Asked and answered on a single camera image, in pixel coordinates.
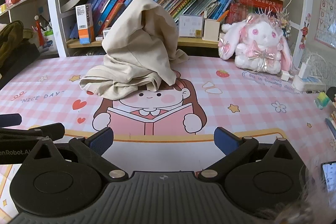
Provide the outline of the beige t-shirt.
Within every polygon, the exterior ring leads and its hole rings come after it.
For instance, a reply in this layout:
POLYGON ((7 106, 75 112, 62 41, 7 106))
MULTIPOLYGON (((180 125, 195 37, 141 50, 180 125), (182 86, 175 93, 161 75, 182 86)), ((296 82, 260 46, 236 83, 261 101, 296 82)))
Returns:
POLYGON ((132 0, 102 41, 102 65, 80 80, 82 90, 119 100, 145 87, 156 92, 161 83, 174 85, 171 65, 189 59, 178 48, 178 30, 171 15, 154 0, 132 0))

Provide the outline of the pink checkered desk mat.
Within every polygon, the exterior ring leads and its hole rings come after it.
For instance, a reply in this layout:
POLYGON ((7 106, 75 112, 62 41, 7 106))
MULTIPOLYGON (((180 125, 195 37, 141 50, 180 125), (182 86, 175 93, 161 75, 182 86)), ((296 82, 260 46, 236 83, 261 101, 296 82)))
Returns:
POLYGON ((1 165, 1 223, 335 223, 335 192, 321 164, 335 161, 335 139, 315 94, 218 58, 173 65, 174 85, 139 88, 119 100, 82 90, 102 56, 40 60, 1 89, 1 114, 29 130, 62 123, 22 164, 1 165), (103 158, 124 170, 108 182, 81 164, 69 141, 109 127, 103 158), (259 147, 221 182, 198 174, 225 155, 217 127, 259 147))

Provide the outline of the olive green garment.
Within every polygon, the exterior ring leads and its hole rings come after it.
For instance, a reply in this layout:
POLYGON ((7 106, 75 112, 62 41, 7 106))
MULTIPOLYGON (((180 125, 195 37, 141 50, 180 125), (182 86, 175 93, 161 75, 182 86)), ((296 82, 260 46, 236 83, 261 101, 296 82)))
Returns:
POLYGON ((9 58, 13 50, 17 48, 23 40, 23 23, 16 20, 4 26, 0 33, 0 66, 9 58))

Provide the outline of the white green wipes tub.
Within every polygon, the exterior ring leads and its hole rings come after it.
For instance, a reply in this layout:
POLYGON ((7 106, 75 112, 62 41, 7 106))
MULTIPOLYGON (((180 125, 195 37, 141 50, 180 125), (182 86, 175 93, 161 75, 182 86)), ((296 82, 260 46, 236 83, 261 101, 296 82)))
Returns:
POLYGON ((44 43, 38 48, 39 52, 42 54, 54 54, 57 53, 57 47, 55 43, 53 30, 48 30, 42 32, 44 43))

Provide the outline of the black smartphone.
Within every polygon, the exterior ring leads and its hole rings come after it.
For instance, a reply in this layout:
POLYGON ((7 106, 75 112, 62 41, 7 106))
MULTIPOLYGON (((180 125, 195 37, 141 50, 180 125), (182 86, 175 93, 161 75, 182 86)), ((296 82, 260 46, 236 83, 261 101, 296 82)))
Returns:
POLYGON ((336 190, 336 161, 324 162, 321 164, 322 178, 325 182, 327 191, 335 192, 336 190))

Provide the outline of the white power strip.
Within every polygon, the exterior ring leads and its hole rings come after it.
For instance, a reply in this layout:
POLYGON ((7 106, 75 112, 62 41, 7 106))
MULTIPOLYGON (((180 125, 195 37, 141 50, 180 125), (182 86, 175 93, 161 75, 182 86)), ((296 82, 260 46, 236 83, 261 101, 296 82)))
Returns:
POLYGON ((326 87, 325 83, 317 77, 309 76, 302 79, 298 75, 294 76, 291 85, 299 92, 323 92, 326 87))

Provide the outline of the stack of books right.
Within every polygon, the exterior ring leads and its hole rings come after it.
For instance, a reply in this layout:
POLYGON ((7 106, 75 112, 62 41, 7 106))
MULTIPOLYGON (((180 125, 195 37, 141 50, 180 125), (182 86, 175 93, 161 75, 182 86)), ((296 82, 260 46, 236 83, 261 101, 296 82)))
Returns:
POLYGON ((335 123, 335 111, 333 111, 326 119, 325 123, 331 131, 334 139, 336 139, 336 123, 335 123))

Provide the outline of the green yellow eraser block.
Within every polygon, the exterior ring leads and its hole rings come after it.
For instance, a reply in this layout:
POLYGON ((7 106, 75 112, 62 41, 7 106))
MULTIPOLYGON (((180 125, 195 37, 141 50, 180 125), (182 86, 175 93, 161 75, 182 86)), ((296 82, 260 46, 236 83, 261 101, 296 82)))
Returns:
POLYGON ((325 92, 320 92, 317 98, 314 100, 316 106, 322 110, 329 103, 330 98, 327 96, 325 92))

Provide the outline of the white charger plug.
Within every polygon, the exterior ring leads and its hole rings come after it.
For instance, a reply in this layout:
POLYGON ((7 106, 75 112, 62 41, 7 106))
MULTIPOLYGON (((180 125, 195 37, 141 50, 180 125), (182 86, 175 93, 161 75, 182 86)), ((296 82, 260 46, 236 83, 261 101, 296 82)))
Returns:
POLYGON ((307 79, 309 77, 311 71, 311 65, 307 64, 307 63, 302 63, 298 76, 301 79, 307 79))

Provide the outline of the pink white bunny plush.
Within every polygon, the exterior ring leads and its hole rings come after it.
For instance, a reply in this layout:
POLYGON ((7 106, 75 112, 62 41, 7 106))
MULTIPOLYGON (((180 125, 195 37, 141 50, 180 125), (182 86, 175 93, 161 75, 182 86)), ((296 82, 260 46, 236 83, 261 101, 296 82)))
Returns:
POLYGON ((248 14, 241 22, 222 25, 219 57, 255 73, 290 71, 292 56, 279 20, 267 14, 248 14))

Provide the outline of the red figurine pen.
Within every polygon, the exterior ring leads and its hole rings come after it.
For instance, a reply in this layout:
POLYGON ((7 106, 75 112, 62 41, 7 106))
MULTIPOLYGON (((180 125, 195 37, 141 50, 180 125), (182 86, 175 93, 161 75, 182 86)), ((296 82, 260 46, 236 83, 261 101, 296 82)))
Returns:
POLYGON ((38 34, 38 39, 39 39, 39 46, 44 48, 45 47, 45 38, 42 34, 42 29, 41 29, 41 25, 40 25, 40 21, 39 21, 39 16, 38 15, 34 16, 34 20, 35 20, 36 30, 37 30, 37 34, 38 34))

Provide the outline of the orange blue white tall box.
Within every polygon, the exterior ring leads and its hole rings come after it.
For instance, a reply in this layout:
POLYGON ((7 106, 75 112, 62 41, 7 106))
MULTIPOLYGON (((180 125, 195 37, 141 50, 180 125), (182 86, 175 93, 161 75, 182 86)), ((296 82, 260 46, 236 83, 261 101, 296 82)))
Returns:
POLYGON ((90 44, 95 40, 95 33, 93 28, 92 5, 87 3, 85 5, 76 6, 76 20, 79 34, 80 44, 90 44))

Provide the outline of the beige pen holder box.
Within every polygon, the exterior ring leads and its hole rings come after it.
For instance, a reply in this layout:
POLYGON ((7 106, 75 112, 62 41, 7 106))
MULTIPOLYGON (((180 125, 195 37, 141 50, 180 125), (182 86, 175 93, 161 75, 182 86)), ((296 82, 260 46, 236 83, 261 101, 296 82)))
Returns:
POLYGON ((214 19, 205 19, 203 27, 203 40, 218 42, 221 24, 214 19))

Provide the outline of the white square box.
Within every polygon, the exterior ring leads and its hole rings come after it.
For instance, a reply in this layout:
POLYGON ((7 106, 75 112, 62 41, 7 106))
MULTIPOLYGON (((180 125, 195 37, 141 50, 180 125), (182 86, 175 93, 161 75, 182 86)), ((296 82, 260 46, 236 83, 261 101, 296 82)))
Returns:
POLYGON ((201 38, 203 35, 203 16, 181 15, 178 21, 179 37, 201 38))

